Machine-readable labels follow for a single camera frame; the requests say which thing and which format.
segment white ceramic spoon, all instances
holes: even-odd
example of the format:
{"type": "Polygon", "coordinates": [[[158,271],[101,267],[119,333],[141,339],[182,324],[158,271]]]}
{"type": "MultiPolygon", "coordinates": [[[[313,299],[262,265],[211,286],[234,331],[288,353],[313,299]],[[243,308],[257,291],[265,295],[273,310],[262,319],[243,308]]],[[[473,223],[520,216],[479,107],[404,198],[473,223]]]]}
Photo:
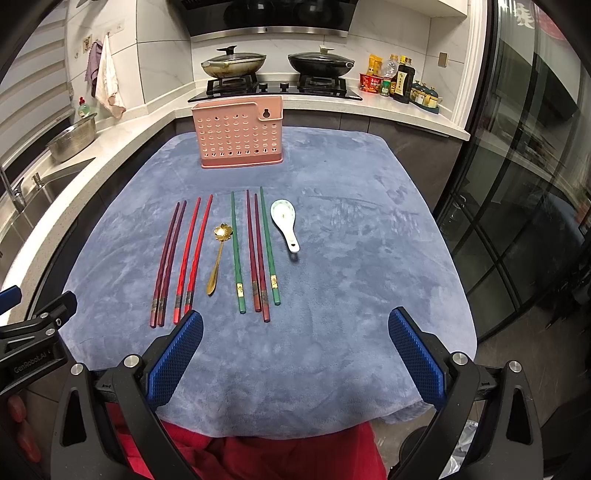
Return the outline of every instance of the white ceramic spoon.
{"type": "Polygon", "coordinates": [[[297,242],[294,233],[296,222],[296,209],[287,200],[277,200],[271,205],[271,218],[283,233],[287,247],[290,252],[296,254],[300,251],[300,244],[297,242]]]}

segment dark red chopstick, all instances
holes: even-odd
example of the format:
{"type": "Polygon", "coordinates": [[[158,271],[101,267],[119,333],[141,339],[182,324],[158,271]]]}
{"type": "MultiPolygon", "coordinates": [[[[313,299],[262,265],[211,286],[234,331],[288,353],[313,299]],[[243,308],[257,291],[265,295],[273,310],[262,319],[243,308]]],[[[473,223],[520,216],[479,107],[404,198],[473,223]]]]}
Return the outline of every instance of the dark red chopstick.
{"type": "Polygon", "coordinates": [[[173,242],[170,245],[170,250],[168,251],[166,272],[164,273],[162,291],[160,292],[160,301],[158,303],[158,310],[156,312],[156,324],[159,327],[164,326],[164,316],[166,315],[166,299],[168,297],[168,286],[170,285],[170,275],[173,272],[174,251],[177,249],[178,233],[181,229],[181,223],[183,223],[183,214],[186,206],[187,200],[183,202],[183,206],[181,207],[181,213],[178,216],[177,226],[174,229],[173,242]]]}
{"type": "Polygon", "coordinates": [[[251,254],[252,298],[255,304],[255,312],[260,312],[262,310],[261,293],[259,292],[258,278],[256,276],[255,242],[252,239],[251,198],[248,190],[246,191],[246,217],[248,218],[248,251],[251,254]]]}
{"type": "Polygon", "coordinates": [[[255,193],[255,222],[256,222],[256,250],[258,251],[259,281],[261,282],[261,303],[262,319],[265,322],[271,321],[269,313],[269,297],[267,295],[267,280],[265,279],[265,264],[262,259],[261,223],[258,216],[258,200],[255,193]]]}
{"type": "Polygon", "coordinates": [[[205,207],[205,214],[201,221],[201,230],[199,230],[199,237],[197,238],[197,246],[195,247],[195,255],[193,256],[193,265],[191,266],[191,273],[189,275],[189,286],[187,287],[187,297],[185,298],[185,313],[193,307],[193,296],[195,295],[195,279],[197,278],[197,268],[199,266],[199,255],[201,254],[201,247],[203,245],[203,237],[205,236],[205,226],[209,217],[209,209],[212,206],[213,195],[209,196],[207,206],[205,207]]]}
{"type": "Polygon", "coordinates": [[[158,301],[160,298],[160,286],[162,285],[162,275],[164,273],[164,263],[166,262],[166,254],[168,253],[168,245],[170,243],[170,236],[173,234],[174,221],[177,219],[178,207],[180,203],[174,208],[173,218],[170,220],[166,240],[164,241],[164,248],[162,249],[162,257],[160,257],[160,266],[158,274],[156,275],[156,286],[154,288],[154,297],[152,298],[152,310],[150,310],[150,326],[156,328],[156,310],[158,309],[158,301]]]}
{"type": "Polygon", "coordinates": [[[201,204],[201,197],[195,203],[195,210],[193,211],[193,218],[191,218],[191,225],[187,233],[187,242],[185,243],[185,250],[183,252],[183,263],[181,263],[181,273],[178,275],[177,298],[174,301],[174,315],[173,323],[176,325],[181,318],[181,305],[183,303],[184,279],[187,275],[187,263],[189,261],[189,252],[191,250],[191,241],[193,240],[193,230],[195,230],[195,220],[197,220],[197,213],[199,205],[201,204]]]}

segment kitchen sink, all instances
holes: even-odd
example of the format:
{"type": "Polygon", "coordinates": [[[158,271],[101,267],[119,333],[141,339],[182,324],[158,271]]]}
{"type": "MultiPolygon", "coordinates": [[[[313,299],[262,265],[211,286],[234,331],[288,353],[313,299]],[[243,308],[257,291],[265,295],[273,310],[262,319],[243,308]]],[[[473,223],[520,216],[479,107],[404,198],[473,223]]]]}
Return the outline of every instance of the kitchen sink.
{"type": "Polygon", "coordinates": [[[39,223],[57,196],[90,162],[91,160],[86,160],[43,177],[41,181],[45,185],[42,188],[36,188],[25,197],[27,206],[22,213],[17,213],[13,205],[9,204],[9,208],[14,213],[0,233],[0,284],[4,282],[12,262],[33,232],[35,225],[39,223]]]}

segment gold spoon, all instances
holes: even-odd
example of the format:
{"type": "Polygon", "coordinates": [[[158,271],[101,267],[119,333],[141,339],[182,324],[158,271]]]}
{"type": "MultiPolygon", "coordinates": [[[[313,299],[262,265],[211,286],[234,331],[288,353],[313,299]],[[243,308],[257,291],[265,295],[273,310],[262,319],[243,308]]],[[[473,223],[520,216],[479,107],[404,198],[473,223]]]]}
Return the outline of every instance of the gold spoon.
{"type": "Polygon", "coordinates": [[[213,231],[213,233],[215,233],[216,238],[220,240],[220,250],[217,252],[216,264],[213,267],[212,274],[209,276],[209,281],[207,282],[207,295],[211,295],[213,291],[216,289],[217,271],[219,269],[220,259],[222,257],[223,243],[226,240],[230,240],[230,237],[232,236],[232,227],[223,223],[219,227],[217,227],[213,231]]]}

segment green chopstick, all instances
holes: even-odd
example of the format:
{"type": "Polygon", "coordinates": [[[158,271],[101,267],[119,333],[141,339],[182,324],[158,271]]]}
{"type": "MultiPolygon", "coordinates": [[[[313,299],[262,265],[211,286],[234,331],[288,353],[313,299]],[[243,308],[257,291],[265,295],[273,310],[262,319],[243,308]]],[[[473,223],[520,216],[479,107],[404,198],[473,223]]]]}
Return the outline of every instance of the green chopstick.
{"type": "Polygon", "coordinates": [[[277,275],[275,273],[275,261],[273,260],[273,250],[271,248],[271,235],[269,234],[269,222],[267,221],[267,208],[265,207],[265,195],[261,187],[261,209],[262,209],[262,225],[265,229],[265,244],[267,246],[267,258],[269,262],[269,274],[271,275],[271,288],[273,290],[273,303],[281,305],[281,297],[279,296],[279,287],[277,286],[277,275]]]}
{"type": "Polygon", "coordinates": [[[234,204],[234,192],[232,199],[232,246],[234,248],[234,273],[236,275],[236,293],[238,295],[238,308],[240,313],[246,313],[244,301],[244,287],[242,286],[242,267],[240,266],[240,249],[238,248],[238,230],[236,228],[236,205],[234,204]]]}

